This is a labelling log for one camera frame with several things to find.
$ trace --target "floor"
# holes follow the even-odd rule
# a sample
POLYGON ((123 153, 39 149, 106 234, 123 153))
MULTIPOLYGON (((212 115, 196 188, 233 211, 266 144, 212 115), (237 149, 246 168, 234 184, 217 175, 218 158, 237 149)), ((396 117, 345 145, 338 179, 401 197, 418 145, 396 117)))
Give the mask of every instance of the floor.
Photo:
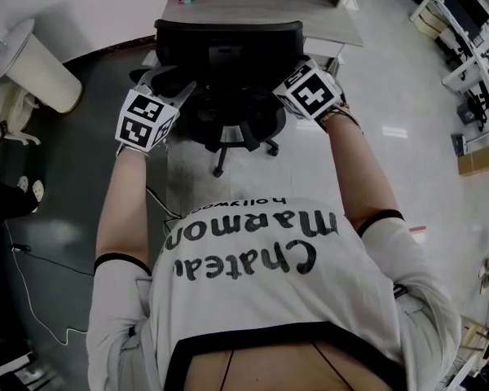
MULTIPOLYGON (((489 321, 489 293, 479 295, 478 269, 489 256, 489 173, 461 178, 450 134, 460 131, 459 96, 440 83, 447 74, 435 44, 408 21, 411 0, 357 0, 353 14, 364 48, 347 47, 339 80, 362 121, 373 151, 396 192, 410 226, 427 226, 423 243, 444 277, 456 307, 489 321)), ((61 116, 44 109, 29 131, 40 147, 6 143, 0 154, 2 177, 15 184, 26 173, 43 178, 46 198, 36 214, 11 221, 15 242, 38 256, 92 271, 95 230, 108 186, 117 143, 117 114, 131 87, 127 74, 146 51, 109 55, 73 70, 86 85, 75 112, 61 116)), ((149 185, 169 207, 186 213, 220 199, 305 196, 341 207, 333 159, 326 136, 300 130, 289 118, 276 138, 280 154, 266 147, 248 153, 231 150, 223 176, 211 170, 217 156, 192 142, 170 140, 168 186, 166 149, 152 152, 149 185)), ((154 256, 163 236, 160 210, 149 205, 154 256)), ((19 274, 7 253, 15 306, 40 359, 59 373, 55 388, 87 389, 85 338, 69 334, 58 345, 32 317, 19 274)), ((87 329, 92 278, 50 263, 20 256, 37 315, 61 339, 67 326, 87 329)))

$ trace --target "white box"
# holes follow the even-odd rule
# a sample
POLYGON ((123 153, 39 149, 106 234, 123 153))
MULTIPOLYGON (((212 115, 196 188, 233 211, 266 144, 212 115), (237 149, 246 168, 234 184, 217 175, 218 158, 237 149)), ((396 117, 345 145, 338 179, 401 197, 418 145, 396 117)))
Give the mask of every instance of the white box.
POLYGON ((149 152, 172 128, 179 110, 152 95, 129 90, 117 122, 116 140, 149 152))
POLYGON ((342 91, 313 59, 299 64, 298 70, 273 93, 297 119, 313 120, 341 100, 342 91))

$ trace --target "white t-shirt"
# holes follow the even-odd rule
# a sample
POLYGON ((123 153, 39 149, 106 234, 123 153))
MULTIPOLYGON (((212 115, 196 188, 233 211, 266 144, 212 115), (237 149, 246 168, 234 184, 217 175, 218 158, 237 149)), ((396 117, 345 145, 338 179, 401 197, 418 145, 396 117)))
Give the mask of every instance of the white t-shirt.
POLYGON ((329 342, 393 389, 434 389, 459 316, 398 212, 359 232, 313 200, 227 201, 178 222, 152 277, 100 257, 91 389, 183 389, 196 354, 301 340, 329 342))

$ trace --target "black neckline trim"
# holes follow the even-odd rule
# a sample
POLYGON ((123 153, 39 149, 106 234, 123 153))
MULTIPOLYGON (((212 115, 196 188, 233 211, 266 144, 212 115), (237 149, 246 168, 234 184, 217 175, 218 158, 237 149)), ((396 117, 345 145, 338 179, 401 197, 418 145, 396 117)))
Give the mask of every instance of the black neckline trim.
POLYGON ((96 259, 95 274, 96 274, 96 270, 98 269, 98 266, 100 266, 104 262, 112 261, 115 259, 133 263, 134 265, 139 266, 142 270, 144 270, 148 276, 152 276, 152 272, 148 269, 148 266, 142 263, 139 259, 132 257, 131 255, 125 255, 124 253, 116 253, 116 252, 105 253, 104 255, 101 255, 96 259))
POLYGON ((382 210, 381 212, 375 214, 375 216, 371 216, 366 222, 360 225, 359 229, 357 229, 357 235, 362 237, 364 232, 375 222, 382 220, 383 218, 396 217, 399 219, 404 219, 403 215, 398 210, 382 210))
POLYGON ((164 391, 183 389, 192 358, 229 349, 323 340, 362 363, 393 390, 405 391, 406 371, 373 345, 330 322, 294 323, 283 326, 211 333, 180 340, 172 353, 164 391))

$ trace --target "skin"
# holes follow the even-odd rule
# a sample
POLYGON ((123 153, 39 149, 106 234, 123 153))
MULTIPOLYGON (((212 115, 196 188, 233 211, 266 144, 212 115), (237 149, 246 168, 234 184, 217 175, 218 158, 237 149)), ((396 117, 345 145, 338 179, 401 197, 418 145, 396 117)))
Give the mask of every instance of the skin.
MULTIPOLYGON (((386 209, 398 210, 390 184, 359 127, 333 115, 325 122, 346 218, 357 229, 386 209)), ((143 153, 124 149, 117 158, 99 222, 96 256, 125 253, 148 264, 146 164, 143 153)), ((339 349, 316 344, 353 389, 390 389, 339 349)), ((220 390, 231 351, 195 356, 187 391, 220 390)), ((234 351, 224 389, 267 391, 349 390, 311 343, 234 351)))

